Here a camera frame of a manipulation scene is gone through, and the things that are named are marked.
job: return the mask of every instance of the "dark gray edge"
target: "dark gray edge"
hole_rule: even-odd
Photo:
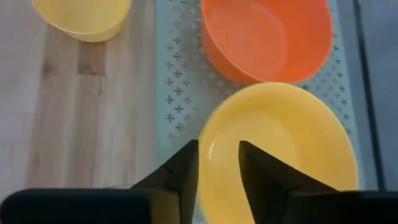
[[[366,105],[363,71],[359,57],[358,34],[356,29],[353,0],[337,0],[340,17],[341,34],[345,48],[349,85],[353,97],[354,115],[358,144],[361,150],[362,169],[364,177],[361,188],[377,190],[376,167],[372,147],[369,116]]]

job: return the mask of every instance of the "black object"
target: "black object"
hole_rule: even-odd
[[[239,165],[257,224],[398,221],[398,193],[338,192],[246,141]],[[198,141],[192,140],[130,189],[17,192],[3,201],[0,223],[191,224],[197,182]]]
[[[257,224],[398,222],[396,192],[339,192],[246,141],[239,165]]]

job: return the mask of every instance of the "orange bowl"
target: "orange bowl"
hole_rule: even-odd
[[[333,45],[326,0],[202,0],[201,13],[206,56],[236,83],[302,82]]]

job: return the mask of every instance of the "gray surface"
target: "gray surface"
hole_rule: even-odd
[[[361,16],[386,189],[398,190],[398,1],[362,0]]]
[[[377,189],[376,169],[374,165],[373,147],[371,142],[368,113],[358,50],[358,36],[354,18],[352,1],[337,0],[340,15],[341,34],[345,47],[347,69],[353,97],[354,113],[356,118],[358,144],[361,149],[363,169],[365,173],[365,189]]]

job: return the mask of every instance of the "wooden countertop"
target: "wooden countertop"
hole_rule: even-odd
[[[154,0],[79,42],[28,0],[0,1],[0,198],[24,187],[131,185],[154,168]]]

